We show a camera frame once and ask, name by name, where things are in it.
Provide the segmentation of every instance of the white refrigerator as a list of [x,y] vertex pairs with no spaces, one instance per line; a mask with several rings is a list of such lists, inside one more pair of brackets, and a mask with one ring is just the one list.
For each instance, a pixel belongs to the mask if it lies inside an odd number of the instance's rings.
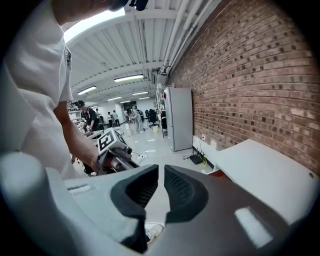
[[180,151],[192,148],[193,111],[191,89],[166,88],[163,97],[170,149],[172,151]]

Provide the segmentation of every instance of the shelf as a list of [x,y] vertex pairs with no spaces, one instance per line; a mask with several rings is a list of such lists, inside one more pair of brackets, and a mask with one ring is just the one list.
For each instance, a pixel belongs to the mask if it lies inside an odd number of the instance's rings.
[[82,110],[68,111],[68,114],[80,113]]

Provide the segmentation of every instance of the red brick wall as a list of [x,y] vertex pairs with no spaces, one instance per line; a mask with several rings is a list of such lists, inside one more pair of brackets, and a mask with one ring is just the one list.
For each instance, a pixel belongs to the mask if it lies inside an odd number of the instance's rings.
[[168,83],[192,89],[193,129],[222,150],[246,139],[320,174],[320,76],[297,26],[273,2],[223,0]]

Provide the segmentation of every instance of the white floor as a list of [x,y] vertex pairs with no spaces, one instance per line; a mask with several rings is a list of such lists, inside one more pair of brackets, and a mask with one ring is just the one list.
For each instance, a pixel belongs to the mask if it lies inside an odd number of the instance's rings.
[[[184,159],[189,157],[192,153],[192,149],[186,149],[182,151],[172,152],[168,146],[168,137],[162,135],[162,131],[159,128],[157,133],[154,133],[152,128],[149,128],[148,122],[144,122],[146,131],[143,133],[133,134],[132,137],[128,137],[126,133],[125,124],[121,125],[121,131],[124,133],[123,138],[127,145],[132,148],[132,160],[140,166],[144,165],[159,165],[159,180],[158,188],[156,189],[153,197],[146,206],[146,224],[164,223],[167,212],[170,211],[170,204],[167,191],[164,187],[164,165],[174,165],[187,169],[201,172],[211,171],[210,166],[195,165],[190,159]],[[138,159],[138,154],[145,155],[146,158]],[[75,163],[76,169],[83,175],[83,167],[80,167]]]

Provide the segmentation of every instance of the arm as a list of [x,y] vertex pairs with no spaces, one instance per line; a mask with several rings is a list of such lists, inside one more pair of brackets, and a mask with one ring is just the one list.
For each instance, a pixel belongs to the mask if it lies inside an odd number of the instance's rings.
[[98,149],[89,139],[84,137],[71,121],[68,114],[67,101],[59,102],[53,112],[62,125],[64,139],[70,153],[97,172],[99,170],[97,164]]

